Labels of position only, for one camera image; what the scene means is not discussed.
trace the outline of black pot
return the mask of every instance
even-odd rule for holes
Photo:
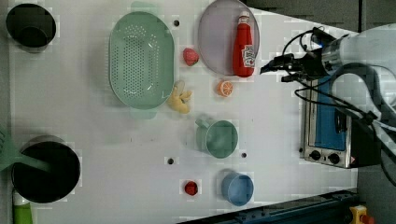
[[[56,23],[50,13],[35,4],[21,4],[12,8],[6,19],[9,34],[25,50],[43,50],[55,37]]]
[[[80,175],[76,153],[57,137],[39,137],[28,145],[22,154],[48,162],[51,171],[47,173],[22,163],[14,164],[12,182],[15,190],[35,203],[52,203],[69,194]]]

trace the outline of green mug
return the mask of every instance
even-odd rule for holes
[[[238,144],[238,132],[227,120],[198,119],[196,141],[201,150],[218,158],[230,156]]]

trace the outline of blue cup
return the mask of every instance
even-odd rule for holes
[[[247,175],[232,172],[226,175],[221,183],[223,197],[236,206],[243,206],[253,196],[253,181]]]

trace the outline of bottle label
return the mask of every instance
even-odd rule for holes
[[[244,60],[245,67],[254,67],[254,49],[253,45],[245,45],[242,49],[242,59]]]

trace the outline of green bottle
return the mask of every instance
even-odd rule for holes
[[[14,191],[14,224],[33,224],[30,202]]]

